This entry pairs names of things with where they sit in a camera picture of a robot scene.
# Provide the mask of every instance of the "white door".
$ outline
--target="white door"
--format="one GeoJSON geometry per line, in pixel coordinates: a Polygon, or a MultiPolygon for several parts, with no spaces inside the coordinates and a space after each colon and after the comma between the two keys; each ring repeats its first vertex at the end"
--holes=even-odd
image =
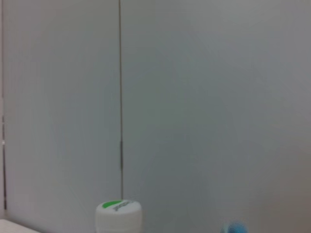
{"type": "Polygon", "coordinates": [[[121,0],[124,196],[146,233],[309,232],[311,5],[121,0]]]}
{"type": "Polygon", "coordinates": [[[92,233],[121,197],[116,0],[5,0],[8,215],[49,233],[92,233]]]}

